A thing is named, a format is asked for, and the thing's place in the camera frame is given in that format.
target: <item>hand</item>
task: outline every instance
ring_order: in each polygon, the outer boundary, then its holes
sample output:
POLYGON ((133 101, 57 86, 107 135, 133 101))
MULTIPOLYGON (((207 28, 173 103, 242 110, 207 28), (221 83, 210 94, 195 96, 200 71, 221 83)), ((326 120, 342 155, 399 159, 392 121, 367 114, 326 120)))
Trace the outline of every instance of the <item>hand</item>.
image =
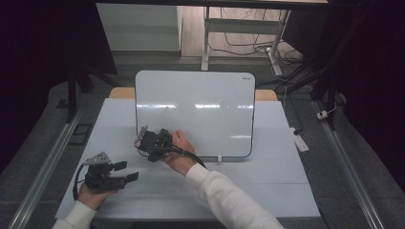
MULTIPOLYGON (((172 134, 172 144, 188 151, 190 153, 196 154, 194 146, 187 140, 182 130, 177 130, 172 134)), ((169 153, 163 158, 163 161, 170 166, 174 171, 185 176, 193 165, 197 162, 189 156, 182 156, 177 153, 169 153)))
POLYGON ((78 192, 77 200, 93 210, 97 210, 105 199, 111 194, 116 193, 115 191, 108 191, 104 193, 94 193, 85 183, 80 186, 80 191, 78 192))

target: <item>white panel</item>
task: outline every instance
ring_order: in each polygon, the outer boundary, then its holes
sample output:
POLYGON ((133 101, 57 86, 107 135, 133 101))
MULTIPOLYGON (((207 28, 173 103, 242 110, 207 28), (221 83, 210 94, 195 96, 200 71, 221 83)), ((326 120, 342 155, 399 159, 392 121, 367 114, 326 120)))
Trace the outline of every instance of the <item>white panel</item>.
POLYGON ((250 154, 251 73, 141 71, 135 80, 138 127, 148 125, 155 133, 182 129, 199 156, 250 154))

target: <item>white sleeve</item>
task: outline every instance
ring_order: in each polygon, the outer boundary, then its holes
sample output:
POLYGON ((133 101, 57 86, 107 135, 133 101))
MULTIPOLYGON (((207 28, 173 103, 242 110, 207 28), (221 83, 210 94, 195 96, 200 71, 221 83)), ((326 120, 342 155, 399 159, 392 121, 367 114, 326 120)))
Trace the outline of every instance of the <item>white sleeve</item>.
POLYGON ((88 229, 95 215, 95 210, 76 201, 69 215, 64 219, 58 219, 53 229, 88 229))
POLYGON ((196 164, 185 176, 199 192, 212 213, 227 228, 280 229, 283 226, 257 201, 238 188, 228 177, 209 172, 196 164))

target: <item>metal rail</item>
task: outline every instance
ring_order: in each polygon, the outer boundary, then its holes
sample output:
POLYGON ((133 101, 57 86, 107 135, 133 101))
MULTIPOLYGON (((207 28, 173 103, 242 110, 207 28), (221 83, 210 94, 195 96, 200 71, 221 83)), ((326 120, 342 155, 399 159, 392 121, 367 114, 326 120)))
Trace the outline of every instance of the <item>metal rail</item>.
POLYGON ((63 151, 65 150, 66 145, 68 144, 72 132, 75 130, 75 126, 77 125, 78 120, 83 114, 83 109, 87 104, 87 100, 88 98, 86 96, 83 104, 80 106, 73 120, 63 126, 62 131, 59 133, 56 142, 54 143, 51 151, 45 159, 44 164, 36 175, 36 178, 33 181, 29 191, 22 200, 20 206, 18 207, 18 210, 15 212, 15 215, 8 227, 9 229, 26 227, 36 204, 41 198, 42 193, 44 192, 45 187, 47 186, 48 181, 53 174, 53 170, 56 167, 57 162, 59 161, 63 151))
MULTIPOLYGON (((319 106, 316 104, 316 102, 313 102, 314 109, 316 112, 320 112, 321 109, 319 109, 319 106)), ((379 216, 377 210, 375 209, 375 206, 373 204, 372 199, 369 196, 369 193, 367 192, 366 188, 364 187, 363 183, 361 182, 358 174, 356 173, 352 162, 346 153, 345 148, 343 147, 343 144, 340 141, 340 138, 337 134, 336 131, 333 131, 330 128, 330 125, 323 121, 322 122, 322 127, 324 128, 324 131, 330 141, 330 144, 336 153, 337 159, 339 160, 342 170, 345 173, 349 184, 352 187, 352 190, 357 197, 357 200, 359 202, 359 205, 361 209, 363 210, 364 216, 366 217, 367 222, 370 225, 370 228, 372 229, 384 229, 384 224, 381 220, 381 217, 379 216)))

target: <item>dark wall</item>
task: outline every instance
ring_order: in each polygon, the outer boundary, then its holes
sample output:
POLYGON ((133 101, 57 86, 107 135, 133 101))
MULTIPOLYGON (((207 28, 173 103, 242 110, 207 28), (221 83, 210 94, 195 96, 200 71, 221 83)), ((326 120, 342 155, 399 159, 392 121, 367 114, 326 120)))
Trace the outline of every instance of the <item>dark wall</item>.
POLYGON ((375 1, 343 53, 345 114, 405 190, 405 4, 375 1))
POLYGON ((1 1, 0 15, 3 171, 41 116, 50 89, 68 79, 73 59, 103 73, 116 69, 90 1, 1 1))

